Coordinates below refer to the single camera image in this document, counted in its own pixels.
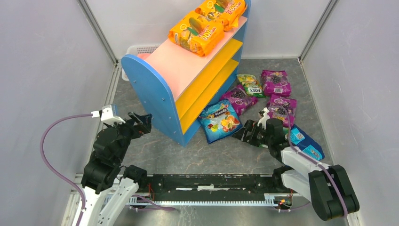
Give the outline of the blue Slendy candy bag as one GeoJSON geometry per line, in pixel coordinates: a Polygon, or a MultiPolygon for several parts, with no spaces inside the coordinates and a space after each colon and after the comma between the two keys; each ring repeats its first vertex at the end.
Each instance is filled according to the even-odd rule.
{"type": "Polygon", "coordinates": [[[242,128],[239,116],[227,99],[207,106],[198,116],[198,120],[205,131],[208,144],[229,137],[242,128]]]}

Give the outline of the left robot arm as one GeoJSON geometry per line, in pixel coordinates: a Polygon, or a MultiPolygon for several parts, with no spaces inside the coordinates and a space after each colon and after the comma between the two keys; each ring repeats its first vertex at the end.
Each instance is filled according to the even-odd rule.
{"type": "Polygon", "coordinates": [[[81,210],[75,218],[78,226],[111,226],[123,209],[130,195],[139,188],[139,181],[146,176],[142,168],[129,166],[120,180],[117,194],[102,209],[102,204],[121,171],[122,162],[133,139],[148,134],[152,129],[152,115],[130,112],[123,119],[107,106],[91,112],[100,118],[105,128],[98,132],[93,152],[84,167],[81,179],[81,210]]]}

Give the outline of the orange candy bag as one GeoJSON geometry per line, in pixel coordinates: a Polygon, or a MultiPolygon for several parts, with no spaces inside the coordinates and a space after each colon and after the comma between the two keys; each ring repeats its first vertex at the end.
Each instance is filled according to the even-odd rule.
{"type": "Polygon", "coordinates": [[[168,34],[171,42],[200,57],[210,54],[223,38],[220,23],[195,11],[189,12],[168,34]]]}
{"type": "Polygon", "coordinates": [[[206,0],[194,11],[223,25],[228,32],[239,25],[239,18],[247,9],[244,0],[206,0]]]}

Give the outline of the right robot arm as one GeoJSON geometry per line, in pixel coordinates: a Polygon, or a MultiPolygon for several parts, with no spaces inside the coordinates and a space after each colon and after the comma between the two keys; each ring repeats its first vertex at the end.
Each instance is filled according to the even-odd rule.
{"type": "Polygon", "coordinates": [[[248,120],[233,137],[252,146],[267,146],[270,155],[283,164],[274,170],[274,182],[306,198],[320,219],[345,218],[359,211],[360,203],[344,167],[324,164],[294,146],[281,120],[248,120]]]}

